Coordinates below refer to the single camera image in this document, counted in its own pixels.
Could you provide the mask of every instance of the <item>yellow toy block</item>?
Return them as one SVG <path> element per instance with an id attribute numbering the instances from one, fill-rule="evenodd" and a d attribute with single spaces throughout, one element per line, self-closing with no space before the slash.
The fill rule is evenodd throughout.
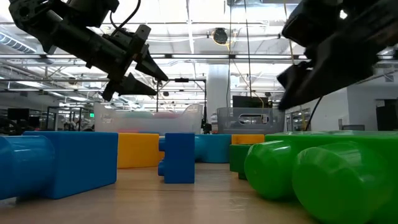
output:
<path id="1" fill-rule="evenodd" d="M 160 157 L 158 134 L 119 133 L 118 168 L 155 167 Z"/>
<path id="2" fill-rule="evenodd" d="M 233 134 L 232 144 L 255 144 L 266 141 L 263 134 Z"/>

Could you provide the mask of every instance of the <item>plastic storage bin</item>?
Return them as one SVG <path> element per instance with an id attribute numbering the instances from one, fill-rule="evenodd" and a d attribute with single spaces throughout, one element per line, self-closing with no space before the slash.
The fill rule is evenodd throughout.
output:
<path id="1" fill-rule="evenodd" d="M 284 130 L 285 112 L 270 108 L 218 108 L 220 134 L 274 134 Z"/>
<path id="2" fill-rule="evenodd" d="M 183 113 L 121 112 L 94 105 L 95 131 L 124 133 L 200 134 L 203 106 L 190 105 Z"/>

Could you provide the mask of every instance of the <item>table surface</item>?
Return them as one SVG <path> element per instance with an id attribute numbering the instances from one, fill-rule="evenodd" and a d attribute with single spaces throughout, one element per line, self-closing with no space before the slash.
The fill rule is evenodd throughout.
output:
<path id="1" fill-rule="evenodd" d="M 7 223 L 316 223 L 296 203 L 266 201 L 229 164 L 196 164 L 195 184 L 164 184 L 157 168 L 123 169 L 114 185 L 60 200 L 0 201 Z"/>

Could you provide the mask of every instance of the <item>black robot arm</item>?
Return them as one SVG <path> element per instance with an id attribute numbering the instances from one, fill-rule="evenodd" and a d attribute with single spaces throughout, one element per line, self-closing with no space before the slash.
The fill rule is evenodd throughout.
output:
<path id="1" fill-rule="evenodd" d="M 377 53 L 398 43 L 398 1 L 303 0 L 282 35 L 305 47 L 309 62 L 277 79 L 285 88 L 282 110 L 312 101 L 373 74 Z M 347 18 L 341 19 L 344 10 Z"/>
<path id="2" fill-rule="evenodd" d="M 140 25 L 135 33 L 117 31 L 99 36 L 87 27 L 100 27 L 109 11 L 115 12 L 118 0 L 11 0 L 9 10 L 18 28 L 36 37 L 48 54 L 56 47 L 84 60 L 108 74 L 109 83 L 103 98 L 110 101 L 119 95 L 156 95 L 156 91 L 137 81 L 130 73 L 136 70 L 158 80 L 167 75 L 154 62 L 145 44 L 150 28 Z"/>

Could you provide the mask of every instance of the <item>wall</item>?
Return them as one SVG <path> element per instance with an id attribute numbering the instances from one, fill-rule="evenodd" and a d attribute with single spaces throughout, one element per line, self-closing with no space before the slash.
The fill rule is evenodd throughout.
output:
<path id="1" fill-rule="evenodd" d="M 348 90 L 351 124 L 364 124 L 365 130 L 377 131 L 376 100 L 398 98 L 397 86 L 353 85 Z"/>
<path id="2" fill-rule="evenodd" d="M 19 93 L 0 93 L 0 108 L 29 108 L 39 111 L 47 111 L 48 106 L 59 106 L 58 98 L 48 95 L 28 93 L 28 97 Z"/>
<path id="3" fill-rule="evenodd" d="M 310 108 L 312 112 L 318 99 L 303 104 L 302 109 Z M 291 113 L 300 111 L 300 106 L 296 106 L 286 111 Z M 338 120 L 343 120 L 343 125 L 350 124 L 347 88 L 338 90 L 324 96 L 318 105 L 311 121 L 312 131 L 333 131 L 339 130 Z"/>

